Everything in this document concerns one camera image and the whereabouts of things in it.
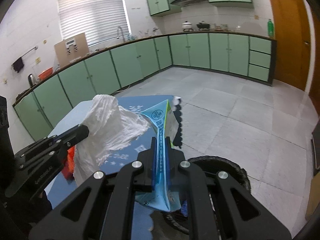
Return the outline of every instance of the kitchen counter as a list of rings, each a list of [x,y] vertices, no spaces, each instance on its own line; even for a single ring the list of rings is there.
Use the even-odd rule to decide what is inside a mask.
[[[158,38],[158,37],[165,37],[165,36],[173,36],[173,35],[181,35],[181,34],[193,34],[193,33],[224,33],[224,34],[236,34],[236,35],[244,35],[244,36],[249,36],[249,37],[255,37],[255,38],[261,38],[261,39],[265,39],[265,40],[270,40],[270,41],[274,41],[275,39],[272,39],[272,38],[268,38],[268,37],[265,37],[265,36],[259,36],[259,35],[254,35],[254,34],[248,34],[248,33],[238,33],[238,32],[231,32],[231,31],[192,31],[192,32],[180,32],[180,33],[170,33],[170,34],[162,34],[162,35],[157,35],[157,36],[151,36],[151,37],[146,37],[146,38],[140,38],[140,39],[137,39],[137,40],[134,40],[134,41],[128,41],[128,42],[125,42],[125,43],[121,43],[121,44],[117,44],[117,45],[114,45],[114,46],[111,46],[111,47],[108,47],[108,48],[105,48],[105,49],[101,49],[97,52],[93,52],[91,53],[90,55],[87,55],[81,59],[78,59],[72,63],[70,63],[69,65],[63,67],[63,68],[60,68],[58,69],[57,71],[55,71],[54,73],[52,73],[50,76],[48,76],[47,78],[45,78],[44,80],[40,81],[39,83],[37,83],[36,85],[34,85],[33,87],[29,88],[28,90],[24,91],[23,93],[20,94],[19,97],[17,97],[15,103],[12,105],[13,107],[16,106],[22,98],[24,98],[25,96],[27,96],[29,93],[31,93],[35,88],[37,88],[38,86],[40,86],[42,83],[46,82],[48,79],[52,78],[53,76],[57,75],[58,73],[66,70],[67,68],[81,62],[81,61],[84,61],[90,57],[93,57],[95,55],[98,55],[100,53],[103,53],[105,51],[108,51],[108,50],[111,50],[111,49],[115,49],[115,48],[118,48],[118,47],[121,47],[121,46],[124,46],[124,45],[128,45],[128,44],[131,44],[131,43],[136,43],[136,42],[139,42],[139,41],[144,41],[144,40],[149,40],[149,39],[154,39],[154,38]]]

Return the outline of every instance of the cardboard box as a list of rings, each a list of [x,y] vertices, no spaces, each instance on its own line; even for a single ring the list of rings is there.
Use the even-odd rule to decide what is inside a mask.
[[[76,41],[76,47],[77,51],[75,51],[74,46],[70,46],[70,54],[68,54],[68,50],[66,47],[66,43],[69,41],[75,40]],[[74,37],[71,37],[69,39],[65,39],[62,42],[59,42],[54,46],[54,50],[57,55],[58,62],[60,64],[60,68],[63,68],[70,63],[81,59],[89,53],[89,48],[87,44],[87,40],[85,39],[84,33],[78,34]]]
[[[310,187],[309,201],[306,211],[306,220],[310,219],[310,216],[316,210],[320,203],[320,172],[313,177]]]

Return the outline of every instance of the blue tablecloth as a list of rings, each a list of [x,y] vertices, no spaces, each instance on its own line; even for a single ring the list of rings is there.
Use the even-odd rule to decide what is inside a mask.
[[[119,105],[136,113],[140,113],[151,106],[154,106],[164,100],[168,99],[170,102],[173,100],[173,96],[141,96],[141,97],[123,97],[118,98]],[[90,107],[92,101],[84,101],[79,103],[74,109],[72,109],[52,130],[49,136],[59,135],[66,130],[81,123]],[[150,127],[147,132],[140,136],[137,140],[131,142],[131,145],[127,148],[113,152],[107,161],[100,167],[100,170],[106,174],[117,172],[122,166],[136,160],[140,151],[149,149],[151,146],[151,138],[156,136],[154,130]],[[64,200],[71,192],[76,189],[76,183],[68,182],[63,177],[62,173],[53,180],[45,189],[48,195],[48,199],[55,208],[62,200]],[[140,239],[152,239],[152,234],[149,230],[153,226],[150,214],[152,210],[141,206],[138,203],[134,204],[133,221],[132,221],[132,240]]]

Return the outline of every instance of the tiled floor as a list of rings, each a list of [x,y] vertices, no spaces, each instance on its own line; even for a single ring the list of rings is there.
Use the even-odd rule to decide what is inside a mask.
[[[312,178],[311,132],[318,121],[303,91],[173,67],[117,96],[182,98],[185,157],[217,155],[250,176],[252,194],[296,235],[305,224]]]

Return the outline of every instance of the window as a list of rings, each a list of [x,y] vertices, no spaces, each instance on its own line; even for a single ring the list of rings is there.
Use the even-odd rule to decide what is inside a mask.
[[[118,26],[130,34],[123,0],[58,0],[61,35],[85,33],[88,45],[117,37]]]

